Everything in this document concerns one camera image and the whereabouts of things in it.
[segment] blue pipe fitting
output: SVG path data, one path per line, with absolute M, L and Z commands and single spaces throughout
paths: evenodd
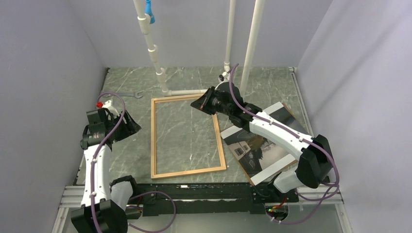
M 146 9 L 144 10 L 144 13 L 150 16 L 150 24 L 155 22 L 155 16 L 152 13 L 152 3 L 150 0 L 146 0 Z

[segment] cable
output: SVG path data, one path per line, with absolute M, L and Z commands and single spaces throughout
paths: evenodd
M 251 116 L 253 116 L 253 117 L 257 118 L 257 119 L 260 119 L 260 120 L 263 120 L 263 121 L 265 121 L 265 122 L 268 122 L 268 123 L 271 124 L 271 125 L 273 124 L 273 125 L 281 128 L 281 129 L 287 131 L 288 133 L 290 133 L 291 135 L 293 135 L 294 137 L 296 137 L 296 138 L 299 139 L 300 136 L 299 136 L 298 134 L 296 134 L 295 132 L 293 132 L 292 130 L 290 130 L 289 128 L 287 128 L 287 127 L 285 127 L 285 126 L 283 126 L 283 125 L 281 125 L 281 124 L 278 124 L 278 123 L 276 123 L 276 122 L 271 122 L 269 119 L 266 119 L 266 118 L 264 118 L 264 117 L 258 116 L 258 115 L 256 115 L 256 114 L 248 111 L 247 109 L 245 109 L 243 106 L 241 106 L 241 105 L 239 104 L 239 102 L 238 102 L 238 100 L 236 99 L 235 94 L 234 94 L 234 92 L 233 92 L 233 75 L 234 75 L 235 70 L 236 70 L 236 68 L 237 68 L 238 66 L 239 66 L 239 63 L 237 63 L 236 65 L 234 65 L 234 66 L 232 67 L 232 70 L 230 71 L 230 78 L 229 78 L 229 90 L 230 90 L 230 94 L 231 94 L 232 99 L 233 99 L 233 101 L 235 102 L 235 104 L 236 104 L 240 109 L 242 109 L 245 113 L 247 113 L 247 114 L 249 114 L 249 115 L 251 115 Z M 324 185 L 329 186 L 329 188 L 326 190 L 326 192 L 324 193 L 324 195 L 323 195 L 321 198 L 319 198 L 319 199 L 309 199 L 309 198 L 303 197 L 301 194 L 299 194 L 298 192 L 296 192 L 301 198 L 303 198 L 303 199 L 305 199 L 305 200 L 309 200 L 309 201 L 319 200 L 319 203 L 316 205 L 316 207 L 313 209 L 313 211 L 312 211 L 308 216 L 306 216 L 306 218 L 304 218 L 304 219 L 302 219 L 302 220 L 300 220 L 300 221 L 297 221 L 297 222 L 282 222 L 282 224 L 287 224 L 287 225 L 299 224 L 299 223 L 302 223 L 302 222 L 308 220 L 308 219 L 309 219 L 310 217 L 312 217 L 312 215 L 316 212 L 316 210 L 319 208 L 319 206 L 320 206 L 320 204 L 322 203 L 323 200 L 328 199 L 328 198 L 334 196 L 334 195 L 335 195 L 336 193 L 338 193 L 338 191 L 339 191 L 340 177 L 339 177 L 339 172 L 338 172 L 338 169 L 337 169 L 337 167 L 336 167 L 335 161 L 333 160 L 332 156 L 330 156 L 330 154 L 329 154 L 326 150 L 324 150 L 322 147 L 316 145 L 315 143 L 313 143 L 313 142 L 311 142 L 311 141 L 309 141 L 309 140 L 307 140 L 307 139 L 303 139 L 302 141 L 305 142 L 305 143 L 307 143 L 307 144 L 309 144 L 309 145 L 311 145 L 311 146 L 313 146 L 313 147 L 315 147 L 316 149 L 320 150 L 320 151 L 326 156 L 327 160 L 332 164 L 332 167 L 333 167 L 333 170 L 334 170 L 335 176 L 336 176 L 336 182 L 335 182 L 335 183 L 323 183 Z M 327 196 L 328 192 L 329 192 L 329 191 L 331 190 L 331 188 L 333 188 L 333 187 L 336 187 L 336 190 L 335 190 L 331 195 Z
M 275 205 L 274 207 L 272 207 L 272 209 L 279 209 L 280 207 L 282 207 L 283 204 L 285 204 L 287 199 L 288 197 L 285 197 L 279 205 Z
M 139 198 L 139 200 L 137 201 L 136 206 L 139 206 L 139 205 L 140 205 L 140 202 L 141 202 L 142 199 L 143 199 L 143 196 Z
M 259 191 L 258 191 L 258 188 L 256 188 L 256 186 L 253 186 L 253 188 L 255 188 L 255 192 L 259 195 L 259 196 L 261 196 L 261 197 L 263 197 L 263 198 L 269 198 L 270 197 L 270 195 L 263 195 L 263 194 L 261 194 Z
M 230 69 L 227 71 L 227 73 L 229 73 L 229 74 L 230 74 L 230 72 L 232 72 L 232 70 L 233 70 L 233 67 L 232 67 L 232 68 L 230 68 Z
M 94 193 L 94 166 L 96 164 L 95 161 L 96 161 L 97 155 L 99 154 L 100 149 L 102 148 L 102 146 L 106 143 L 108 138 L 110 138 L 110 136 L 114 133 L 114 131 L 119 127 L 120 123 L 123 121 L 124 113 L 126 112 L 126 104 L 124 103 L 124 100 L 117 93 L 105 92 L 103 94 L 100 94 L 99 97 L 97 97 L 97 102 L 99 102 L 100 98 L 104 95 L 113 95 L 113 96 L 116 96 L 117 98 L 119 98 L 121 100 L 122 104 L 123 104 L 123 111 L 122 111 L 122 113 L 120 115 L 120 119 L 116 123 L 115 127 L 113 127 L 113 129 L 100 142 L 99 146 L 97 147 L 96 151 L 94 152 L 93 159 L 92 159 L 92 162 L 91 162 L 91 167 L 90 167 L 91 215 L 92 215 L 92 218 L 93 218 L 94 226 L 96 227 L 96 230 L 97 230 L 98 233 L 102 233 L 102 230 L 100 229 L 99 223 L 97 222 L 96 209 L 94 208 L 95 202 L 94 202 L 93 193 Z
M 134 228 L 134 229 L 136 229 L 136 230 L 138 230 L 138 231 L 145 232 L 145 233 L 160 233 L 160 232 L 166 230 L 168 227 L 170 227 L 170 226 L 172 225 L 174 219 L 176 218 L 176 205 L 174 204 L 173 199 L 172 199 L 169 195 L 167 195 L 166 193 L 160 192 L 160 191 L 151 191 L 151 192 L 143 193 L 143 194 L 137 195 L 137 196 L 135 196 L 135 197 L 132 197 L 132 198 L 130 198 L 129 200 L 133 200 L 133 199 L 136 199 L 136 198 L 139 198 L 139 197 L 143 197 L 143 196 L 145 196 L 145 195 L 153 194 L 153 193 L 162 194 L 162 195 L 166 196 L 166 197 L 172 202 L 172 205 L 173 205 L 173 217 L 172 217 L 172 219 L 170 220 L 170 222 L 168 223 L 168 225 L 166 225 L 166 227 L 164 227 L 163 229 L 158 230 L 158 231 L 154 231 L 154 232 L 141 229 L 141 228 L 139 228 L 139 227 L 137 227 L 137 226 L 132 225 L 132 224 L 129 223 L 129 226 L 130 226 L 130 227 L 132 227 L 132 228 Z

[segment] gray marble surface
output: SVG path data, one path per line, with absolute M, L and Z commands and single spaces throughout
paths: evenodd
M 218 84 L 222 67 L 170 67 L 166 69 L 167 85 L 171 90 L 207 89 Z M 240 85 L 242 67 L 236 70 L 235 85 Z M 126 67 L 109 70 L 102 92 L 143 91 L 143 97 L 125 97 L 126 108 L 142 127 L 137 134 L 113 145 L 110 180 L 132 175 L 138 183 L 211 183 L 247 182 L 233 154 L 223 143 L 226 171 L 161 180 L 150 178 L 151 99 L 162 97 L 153 67 Z M 113 98 L 120 110 L 120 102 Z M 254 67 L 244 96 L 246 102 L 262 109 L 278 101 L 293 112 L 307 129 L 296 88 L 287 67 Z M 192 109 L 190 101 L 159 103 L 156 106 L 157 172 L 173 172 L 219 165 L 216 137 L 211 116 Z M 218 114 L 220 130 L 232 123 Z M 77 184 L 84 184 L 85 164 L 80 167 Z
M 302 220 L 311 213 L 313 207 L 304 205 L 303 210 L 298 205 L 289 205 L 289 216 L 286 222 Z M 71 223 L 68 213 L 68 226 L 64 233 L 77 233 Z M 166 226 L 172 215 L 140 217 L 128 222 L 148 231 L 157 231 Z M 141 233 L 129 227 L 128 233 Z M 296 225 L 284 225 L 271 222 L 265 215 L 242 213 L 210 213 L 210 214 L 178 214 L 173 224 L 163 233 L 343 233 L 335 205 L 321 205 L 310 220 Z

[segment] marble floor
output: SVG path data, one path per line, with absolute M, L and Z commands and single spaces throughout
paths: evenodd
M 166 69 L 167 85 L 171 90 L 207 89 L 217 85 L 222 67 L 170 67 Z M 236 70 L 235 85 L 239 86 L 242 67 Z M 223 142 L 226 171 L 186 177 L 152 180 L 151 99 L 162 97 L 153 67 L 111 68 L 102 92 L 143 91 L 143 97 L 125 97 L 126 109 L 142 127 L 137 134 L 113 145 L 110 180 L 132 175 L 138 183 L 212 183 L 247 182 L 233 154 Z M 113 98 L 121 109 L 120 102 Z M 307 129 L 294 82 L 287 67 L 254 67 L 244 96 L 246 102 L 262 109 L 278 101 L 292 111 Z M 156 105 L 157 173 L 193 170 L 219 166 L 216 137 L 211 116 L 189 106 L 191 101 L 159 103 Z M 218 114 L 220 130 L 232 126 L 228 117 Z M 85 182 L 82 163 L 76 184 Z

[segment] pvc pipe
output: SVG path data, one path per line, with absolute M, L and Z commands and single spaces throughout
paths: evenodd
M 180 90 L 180 91 L 171 91 L 169 90 L 166 96 L 184 96 L 184 95 L 194 95 L 205 93 L 207 89 L 204 90 Z
M 242 80 L 240 83 L 240 95 L 246 92 L 247 80 L 249 79 L 250 67 L 252 65 L 253 54 L 255 53 L 256 41 L 258 38 L 260 21 L 262 20 L 263 7 L 265 0 L 256 0 L 253 11 L 252 26 L 250 28 L 249 42 L 247 44 L 245 63 L 243 67 Z
M 235 24 L 235 7 L 236 0 L 230 0 L 229 6 L 229 23 L 227 25 L 227 38 L 226 38 L 226 56 L 224 59 L 223 67 L 225 71 L 230 70 L 230 49 L 232 47 L 232 35 L 233 25 Z
M 166 77 L 165 77 L 165 69 L 160 66 L 159 57 L 157 54 L 157 46 L 153 43 L 152 35 L 150 34 L 150 16 L 144 13 L 144 5 L 142 4 L 141 0 L 133 0 L 135 4 L 136 12 L 137 12 L 137 19 L 139 21 L 139 26 L 144 34 L 144 39 L 146 40 L 146 44 L 148 47 L 150 60 L 153 63 L 153 66 L 156 70 L 157 80 L 160 83 L 162 88 L 162 92 L 166 95 L 169 91 L 166 85 Z

